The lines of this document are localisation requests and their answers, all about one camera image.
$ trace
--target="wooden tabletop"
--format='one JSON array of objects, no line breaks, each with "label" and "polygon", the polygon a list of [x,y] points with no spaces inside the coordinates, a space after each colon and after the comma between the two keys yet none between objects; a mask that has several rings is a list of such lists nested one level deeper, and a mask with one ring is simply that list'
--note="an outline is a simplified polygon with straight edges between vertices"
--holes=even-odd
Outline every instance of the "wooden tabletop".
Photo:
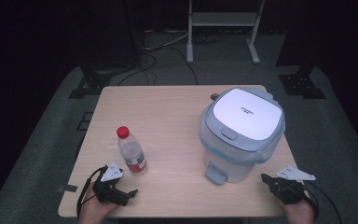
[{"label": "wooden tabletop", "polygon": [[[238,184],[215,185],[205,176],[199,138],[202,110],[213,93],[233,87],[262,86],[130,86],[103,89],[80,149],[59,214],[76,217],[76,201],[86,179],[115,161],[124,170],[116,187],[138,189],[127,206],[111,217],[281,217],[283,212],[260,174],[296,167],[283,136],[271,159],[257,164]],[[125,125],[137,136],[147,160],[142,176],[130,173],[117,148],[116,129]]]}]

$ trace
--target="gray carpet floor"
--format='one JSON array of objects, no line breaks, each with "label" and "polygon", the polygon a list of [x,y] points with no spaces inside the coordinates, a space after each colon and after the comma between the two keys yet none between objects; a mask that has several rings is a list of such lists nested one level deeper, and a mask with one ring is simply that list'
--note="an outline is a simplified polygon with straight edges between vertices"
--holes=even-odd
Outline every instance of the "gray carpet floor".
[{"label": "gray carpet floor", "polygon": [[[326,99],[288,96],[279,74],[293,74],[297,66],[277,67],[284,35],[259,35],[255,41],[261,64],[254,65],[245,46],[248,35],[222,35],[212,45],[196,45],[194,70],[199,85],[260,84],[274,95],[286,116],[286,131],[299,169],[316,176],[314,182],[336,205],[343,223],[358,223],[358,136],[334,94],[327,76],[317,67],[310,78]],[[151,34],[148,46],[175,38]],[[186,55],[186,44],[170,48]],[[111,85],[195,85],[196,79],[184,56],[173,49],[150,53],[156,64],[147,72],[114,76]],[[154,59],[144,56],[143,68]],[[76,223],[58,215],[62,199],[60,186],[67,184],[75,164],[76,150],[85,134],[77,125],[86,112],[92,112],[98,95],[68,99],[77,88],[81,70],[74,68],[57,89],[38,122],[25,149],[0,192],[0,223]],[[333,206],[316,192],[321,214],[318,223],[338,223]],[[117,223],[107,220],[106,223]],[[284,218],[245,218],[243,223],[286,223]]]}]

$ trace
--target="white metal stand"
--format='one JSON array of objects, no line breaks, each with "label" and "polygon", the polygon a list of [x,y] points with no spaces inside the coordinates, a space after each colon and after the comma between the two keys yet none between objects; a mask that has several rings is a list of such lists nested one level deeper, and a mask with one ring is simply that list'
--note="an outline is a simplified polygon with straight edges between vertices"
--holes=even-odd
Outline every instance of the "white metal stand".
[{"label": "white metal stand", "polygon": [[260,0],[257,12],[193,12],[193,0],[189,0],[188,6],[188,40],[187,40],[187,62],[193,63],[193,27],[194,26],[253,26],[252,36],[246,39],[254,64],[259,64],[255,50],[255,36],[261,20],[261,14],[266,0]]}]

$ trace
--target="plastic bottle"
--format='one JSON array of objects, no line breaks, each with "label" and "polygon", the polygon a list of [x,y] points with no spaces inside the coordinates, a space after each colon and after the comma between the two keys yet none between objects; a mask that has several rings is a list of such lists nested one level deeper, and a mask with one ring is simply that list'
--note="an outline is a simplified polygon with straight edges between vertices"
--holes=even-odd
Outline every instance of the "plastic bottle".
[{"label": "plastic bottle", "polygon": [[117,129],[118,148],[130,171],[135,175],[143,175],[146,159],[138,139],[130,133],[126,126]]}]

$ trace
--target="human hand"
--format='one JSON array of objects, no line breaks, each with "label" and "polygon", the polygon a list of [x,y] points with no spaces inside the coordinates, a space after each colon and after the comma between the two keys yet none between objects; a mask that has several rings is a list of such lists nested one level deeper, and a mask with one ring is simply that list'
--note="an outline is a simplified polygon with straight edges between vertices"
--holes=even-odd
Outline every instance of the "human hand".
[{"label": "human hand", "polygon": [[85,201],[79,215],[79,224],[100,224],[113,210],[118,208],[115,203],[100,203],[92,186],[94,186],[94,182],[90,183],[87,188]]},{"label": "human hand", "polygon": [[275,199],[283,208],[290,224],[312,224],[314,222],[313,209],[306,201],[301,200],[299,203],[284,204],[278,198],[275,197]]}]

